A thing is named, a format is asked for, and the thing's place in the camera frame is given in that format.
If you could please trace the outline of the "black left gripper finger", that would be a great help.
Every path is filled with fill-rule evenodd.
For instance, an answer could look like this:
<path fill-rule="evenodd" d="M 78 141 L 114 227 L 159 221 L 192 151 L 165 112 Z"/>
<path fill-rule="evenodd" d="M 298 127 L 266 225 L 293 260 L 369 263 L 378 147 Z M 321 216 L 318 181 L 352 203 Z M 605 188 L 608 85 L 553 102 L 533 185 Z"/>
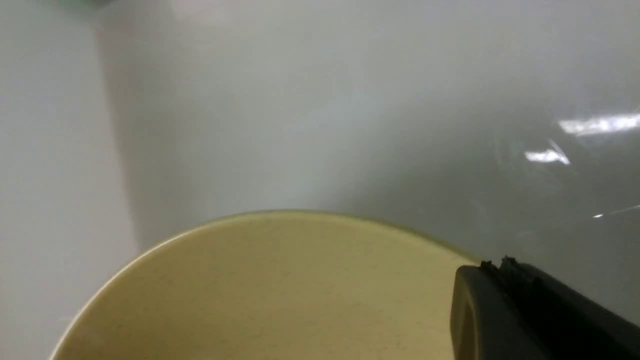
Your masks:
<path fill-rule="evenodd" d="M 640 329 L 541 269 L 504 257 L 455 272 L 456 360 L 637 360 Z"/>

